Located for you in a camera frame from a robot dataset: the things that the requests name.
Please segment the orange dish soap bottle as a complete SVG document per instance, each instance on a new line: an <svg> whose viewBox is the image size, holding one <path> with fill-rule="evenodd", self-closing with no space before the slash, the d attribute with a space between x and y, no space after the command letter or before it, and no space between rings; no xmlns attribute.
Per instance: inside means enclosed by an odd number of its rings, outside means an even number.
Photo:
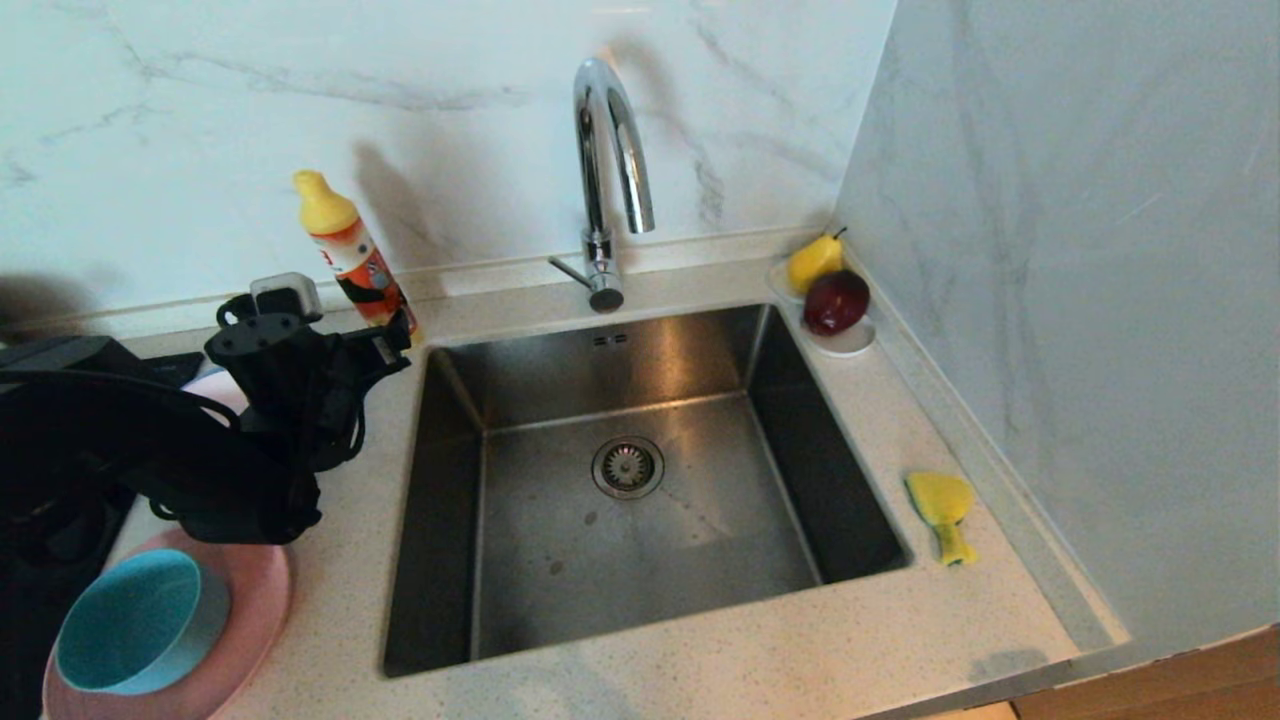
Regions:
<svg viewBox="0 0 1280 720"><path fill-rule="evenodd" d="M316 170L297 170L292 182L300 196L300 223L343 295L370 325L385 325L401 313L416 340L419 323L410 301L355 202Z"/></svg>

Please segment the stainless steel sink basin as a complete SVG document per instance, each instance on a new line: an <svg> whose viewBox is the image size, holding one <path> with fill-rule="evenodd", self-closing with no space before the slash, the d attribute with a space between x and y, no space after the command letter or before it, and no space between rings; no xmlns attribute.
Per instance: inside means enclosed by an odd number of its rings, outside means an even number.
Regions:
<svg viewBox="0 0 1280 720"><path fill-rule="evenodd" d="M641 436L660 486L591 478ZM430 348L385 676L439 671L905 568L777 306Z"/></svg>

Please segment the yellow green sponge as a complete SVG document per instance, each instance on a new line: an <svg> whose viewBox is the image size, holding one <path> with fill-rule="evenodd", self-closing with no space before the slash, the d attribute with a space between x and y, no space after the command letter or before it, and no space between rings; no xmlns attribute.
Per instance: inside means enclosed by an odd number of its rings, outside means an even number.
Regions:
<svg viewBox="0 0 1280 720"><path fill-rule="evenodd" d="M961 524L975 505L977 493L963 477L913 471L905 478L910 500L932 529L945 566L973 565L979 555L968 543Z"/></svg>

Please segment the pale pink bowl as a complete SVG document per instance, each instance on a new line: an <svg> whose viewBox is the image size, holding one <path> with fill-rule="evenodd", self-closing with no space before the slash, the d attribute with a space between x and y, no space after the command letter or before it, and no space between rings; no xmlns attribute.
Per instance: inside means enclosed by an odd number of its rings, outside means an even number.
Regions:
<svg viewBox="0 0 1280 720"><path fill-rule="evenodd" d="M229 372L219 370L202 375L182 387L184 392L210 398L228 409L237 416L244 413L250 401L244 391Z"/></svg>

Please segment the pink plate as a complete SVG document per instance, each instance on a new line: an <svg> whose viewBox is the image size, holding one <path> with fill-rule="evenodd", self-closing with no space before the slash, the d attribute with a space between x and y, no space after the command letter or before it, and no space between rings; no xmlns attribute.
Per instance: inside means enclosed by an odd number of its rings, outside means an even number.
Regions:
<svg viewBox="0 0 1280 720"><path fill-rule="evenodd" d="M113 568L159 548L184 551L228 582L232 606L221 638L188 676L165 689L140 696L70 688L56 669L54 647L44 679L46 720L211 720L242 692L266 659L285 625L291 605L292 578L285 548L207 544L189 538L180 528L172 528L136 547Z"/></svg>

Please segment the chrome gooseneck faucet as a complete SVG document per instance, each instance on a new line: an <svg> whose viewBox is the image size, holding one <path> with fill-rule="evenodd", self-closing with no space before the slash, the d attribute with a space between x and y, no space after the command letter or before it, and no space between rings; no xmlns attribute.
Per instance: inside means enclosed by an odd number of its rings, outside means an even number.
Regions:
<svg viewBox="0 0 1280 720"><path fill-rule="evenodd" d="M573 123L586 218L580 234L584 270L577 272L558 258L548 258L547 263L586 288L588 305L594 313L609 314L625 305L625 292L602 188L607 143L612 147L630 232L645 234L654 231L657 218L634 109L622 79L604 58L589 58L576 70Z"/></svg>

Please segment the round metal drain strainer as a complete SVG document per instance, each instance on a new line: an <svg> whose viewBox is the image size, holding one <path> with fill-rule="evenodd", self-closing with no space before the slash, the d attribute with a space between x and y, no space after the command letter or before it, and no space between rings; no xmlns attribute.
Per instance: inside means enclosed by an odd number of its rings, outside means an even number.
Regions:
<svg viewBox="0 0 1280 720"><path fill-rule="evenodd" d="M641 436L608 439L591 460L595 487L617 500L646 497L660 486L664 474L663 452Z"/></svg>

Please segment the teal bowl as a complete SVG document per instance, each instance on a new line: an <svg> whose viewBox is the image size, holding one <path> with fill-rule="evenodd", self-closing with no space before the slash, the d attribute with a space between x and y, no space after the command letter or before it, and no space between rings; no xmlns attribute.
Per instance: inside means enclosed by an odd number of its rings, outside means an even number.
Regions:
<svg viewBox="0 0 1280 720"><path fill-rule="evenodd" d="M174 685L212 651L230 587L189 553L138 553L73 603L54 650L61 679L86 693L140 696Z"/></svg>

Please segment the yellow pear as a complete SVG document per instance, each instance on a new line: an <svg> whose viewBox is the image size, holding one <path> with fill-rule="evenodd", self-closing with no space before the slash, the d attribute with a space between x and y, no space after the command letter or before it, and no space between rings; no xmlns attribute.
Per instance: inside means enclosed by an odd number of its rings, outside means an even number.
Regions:
<svg viewBox="0 0 1280 720"><path fill-rule="evenodd" d="M788 288L803 297L822 277L844 269L842 234L846 228L826 233L794 252L786 264Z"/></svg>

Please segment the dark red apple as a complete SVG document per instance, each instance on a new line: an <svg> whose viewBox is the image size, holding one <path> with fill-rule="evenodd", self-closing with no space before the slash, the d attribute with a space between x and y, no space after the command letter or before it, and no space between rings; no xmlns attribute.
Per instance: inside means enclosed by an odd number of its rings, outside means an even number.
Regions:
<svg viewBox="0 0 1280 720"><path fill-rule="evenodd" d="M860 322L870 306L870 286L842 269L815 279L806 292L801 323L813 334L832 337Z"/></svg>

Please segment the small white dish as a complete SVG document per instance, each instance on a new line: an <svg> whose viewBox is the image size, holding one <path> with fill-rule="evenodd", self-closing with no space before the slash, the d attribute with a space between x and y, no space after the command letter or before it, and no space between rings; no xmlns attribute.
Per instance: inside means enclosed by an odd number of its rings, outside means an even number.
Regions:
<svg viewBox="0 0 1280 720"><path fill-rule="evenodd" d="M865 311L856 323L837 334L814 334L803 319L805 297L791 286L787 265L788 261L786 259L774 263L767 274L767 284L782 301L788 314L794 316L805 341L814 350L831 357L855 357L876 342L876 324L872 318L873 304L870 302L870 296L868 296Z"/></svg>

